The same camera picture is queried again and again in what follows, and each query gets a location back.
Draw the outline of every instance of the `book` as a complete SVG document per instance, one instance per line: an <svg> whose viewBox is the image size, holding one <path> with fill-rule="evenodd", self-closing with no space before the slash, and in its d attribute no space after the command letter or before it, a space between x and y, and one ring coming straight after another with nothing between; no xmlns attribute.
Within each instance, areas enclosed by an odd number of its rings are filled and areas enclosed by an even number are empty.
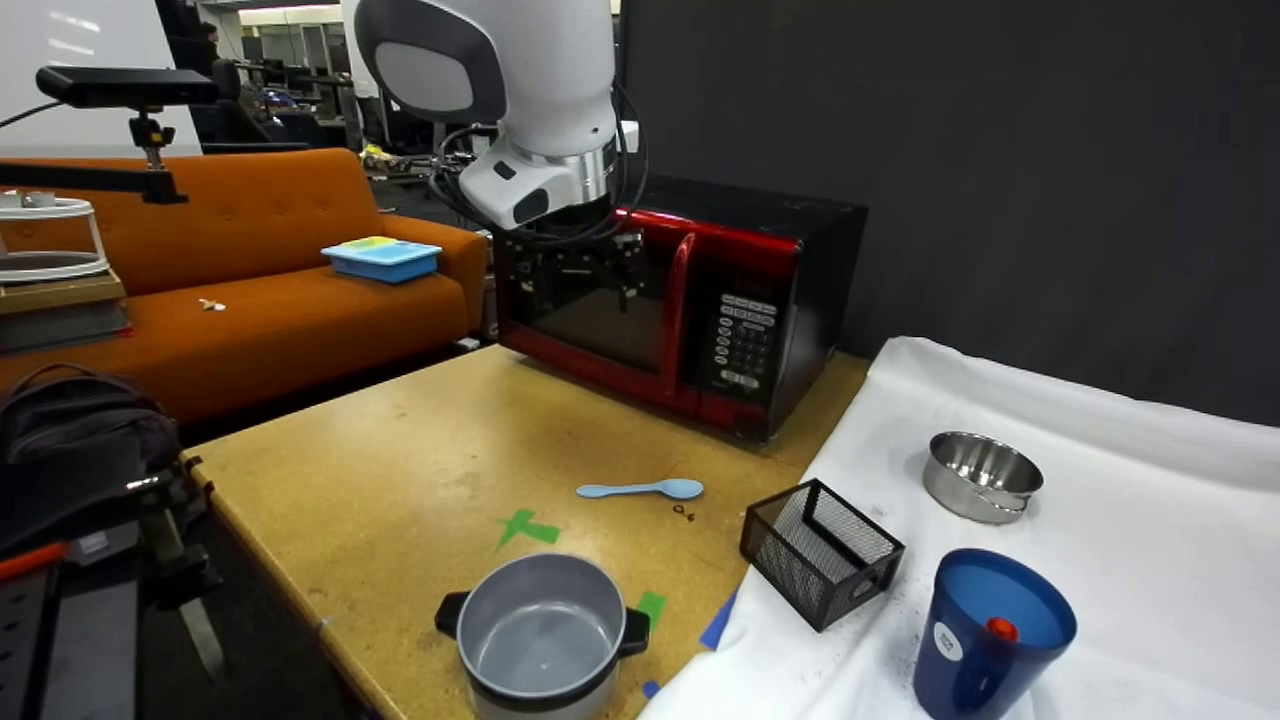
<svg viewBox="0 0 1280 720"><path fill-rule="evenodd" d="M70 302L111 302L123 301L117 272L46 280L46 285L0 285L0 315L70 306Z"/></svg>
<svg viewBox="0 0 1280 720"><path fill-rule="evenodd" d="M98 334L117 334L123 326L126 326L123 301L6 310L6 315L0 315L0 350L98 340Z"/></svg>
<svg viewBox="0 0 1280 720"><path fill-rule="evenodd" d="M394 237L358 237L326 243L319 257L326 257L335 272L374 285L407 285L414 274L431 274L439 262L436 243L407 243Z"/></svg>

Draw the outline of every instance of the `orange couch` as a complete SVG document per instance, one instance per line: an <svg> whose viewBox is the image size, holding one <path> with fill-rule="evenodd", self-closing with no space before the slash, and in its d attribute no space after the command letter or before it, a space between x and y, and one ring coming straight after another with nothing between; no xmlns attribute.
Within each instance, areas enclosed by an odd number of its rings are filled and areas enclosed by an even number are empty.
<svg viewBox="0 0 1280 720"><path fill-rule="evenodd" d="M191 424L446 347L478 326L485 237L382 215L353 150L173 157L165 168L186 205L69 189L97 205L130 326L0 357L0 387L63 360L123 375ZM84 249L84 223L0 231L6 249ZM319 259L324 243L370 231L439 243L439 272L380 288Z"/></svg>

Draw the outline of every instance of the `metal bowl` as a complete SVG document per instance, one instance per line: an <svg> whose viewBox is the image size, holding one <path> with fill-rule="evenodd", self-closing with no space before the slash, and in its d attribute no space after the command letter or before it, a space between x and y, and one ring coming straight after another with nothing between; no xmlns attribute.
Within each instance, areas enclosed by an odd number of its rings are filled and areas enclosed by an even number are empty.
<svg viewBox="0 0 1280 720"><path fill-rule="evenodd" d="M1041 490L1041 469L1007 442L966 431L926 439L922 487L936 503L979 523L1012 523Z"/></svg>

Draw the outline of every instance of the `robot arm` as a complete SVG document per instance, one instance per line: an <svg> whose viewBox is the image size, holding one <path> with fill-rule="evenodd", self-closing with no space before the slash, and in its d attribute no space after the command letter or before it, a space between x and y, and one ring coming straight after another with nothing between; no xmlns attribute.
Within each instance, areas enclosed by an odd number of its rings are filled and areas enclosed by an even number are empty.
<svg viewBox="0 0 1280 720"><path fill-rule="evenodd" d="M487 223L513 231L607 194L607 0L358 0L355 45L407 113L494 128L456 176Z"/></svg>

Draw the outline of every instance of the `black curtain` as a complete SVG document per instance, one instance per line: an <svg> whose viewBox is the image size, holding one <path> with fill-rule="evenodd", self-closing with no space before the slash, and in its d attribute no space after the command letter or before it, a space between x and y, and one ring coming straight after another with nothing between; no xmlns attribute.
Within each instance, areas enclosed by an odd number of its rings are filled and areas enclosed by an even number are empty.
<svg viewBox="0 0 1280 720"><path fill-rule="evenodd" d="M1280 4L631 4L659 171L871 207L845 347L1280 424Z"/></svg>

